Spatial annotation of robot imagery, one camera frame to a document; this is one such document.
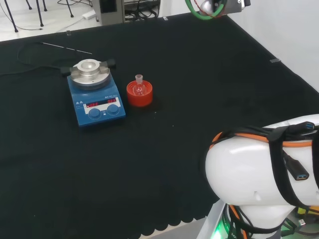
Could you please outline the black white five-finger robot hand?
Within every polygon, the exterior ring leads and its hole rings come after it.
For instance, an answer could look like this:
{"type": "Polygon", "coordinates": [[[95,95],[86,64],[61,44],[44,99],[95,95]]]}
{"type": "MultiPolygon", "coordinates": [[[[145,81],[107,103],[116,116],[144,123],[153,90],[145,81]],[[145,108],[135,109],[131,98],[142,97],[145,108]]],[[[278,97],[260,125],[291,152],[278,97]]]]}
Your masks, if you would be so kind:
{"type": "Polygon", "coordinates": [[[251,5],[250,0],[223,0],[222,1],[223,9],[221,11],[221,15],[227,15],[232,13],[239,13],[245,7],[251,5]]]}

